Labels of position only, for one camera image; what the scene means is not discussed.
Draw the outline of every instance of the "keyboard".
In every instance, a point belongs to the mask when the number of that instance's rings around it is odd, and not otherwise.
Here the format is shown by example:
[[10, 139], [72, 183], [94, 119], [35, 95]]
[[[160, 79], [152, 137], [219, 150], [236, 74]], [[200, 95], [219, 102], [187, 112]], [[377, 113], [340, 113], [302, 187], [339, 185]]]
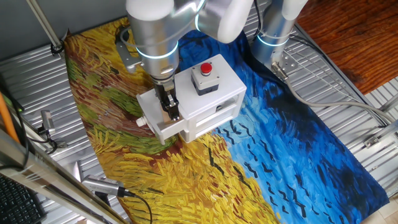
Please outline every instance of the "keyboard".
[[36, 194], [0, 175], [0, 223], [36, 224], [45, 218]]

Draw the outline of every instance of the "wooden floor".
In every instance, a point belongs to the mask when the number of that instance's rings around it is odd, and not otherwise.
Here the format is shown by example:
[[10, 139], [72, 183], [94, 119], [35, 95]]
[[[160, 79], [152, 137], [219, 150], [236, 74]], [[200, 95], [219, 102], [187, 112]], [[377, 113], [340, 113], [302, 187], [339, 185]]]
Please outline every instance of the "wooden floor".
[[298, 23], [362, 93], [398, 76], [398, 0], [309, 0]]

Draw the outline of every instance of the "red button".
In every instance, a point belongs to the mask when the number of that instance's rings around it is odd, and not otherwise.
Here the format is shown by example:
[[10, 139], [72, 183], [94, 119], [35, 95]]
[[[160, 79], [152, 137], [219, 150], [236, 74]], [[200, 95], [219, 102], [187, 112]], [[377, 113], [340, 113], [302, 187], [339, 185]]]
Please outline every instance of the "red button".
[[212, 69], [213, 67], [211, 66], [210, 63], [203, 63], [202, 65], [200, 65], [200, 70], [204, 75], [208, 75]]

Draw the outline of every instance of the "blue painted fabric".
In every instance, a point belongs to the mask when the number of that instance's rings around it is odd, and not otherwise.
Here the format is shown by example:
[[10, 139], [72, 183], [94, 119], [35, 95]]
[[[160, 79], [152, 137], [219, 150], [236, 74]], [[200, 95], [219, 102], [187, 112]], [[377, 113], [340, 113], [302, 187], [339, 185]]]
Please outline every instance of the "blue painted fabric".
[[222, 44], [191, 31], [185, 70], [221, 54], [247, 86], [240, 115], [215, 130], [254, 177], [281, 223], [360, 223], [388, 203], [383, 188], [318, 116], [250, 54], [244, 34]]

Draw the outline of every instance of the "van gogh painting print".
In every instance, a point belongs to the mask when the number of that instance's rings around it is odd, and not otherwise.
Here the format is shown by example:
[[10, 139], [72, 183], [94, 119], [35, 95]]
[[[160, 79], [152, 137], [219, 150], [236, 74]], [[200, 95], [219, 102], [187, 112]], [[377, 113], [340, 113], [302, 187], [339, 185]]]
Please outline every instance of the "van gogh painting print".
[[[221, 44], [191, 31], [179, 41], [180, 69], [221, 54], [248, 90], [240, 115], [187, 144], [161, 145], [136, 95], [152, 88], [128, 73], [110, 22], [65, 40], [70, 85], [108, 178], [146, 199], [154, 223], [360, 223], [388, 202], [385, 191], [308, 107], [250, 55], [241, 34]], [[135, 49], [129, 49], [132, 55]], [[119, 201], [134, 223], [144, 203]]]

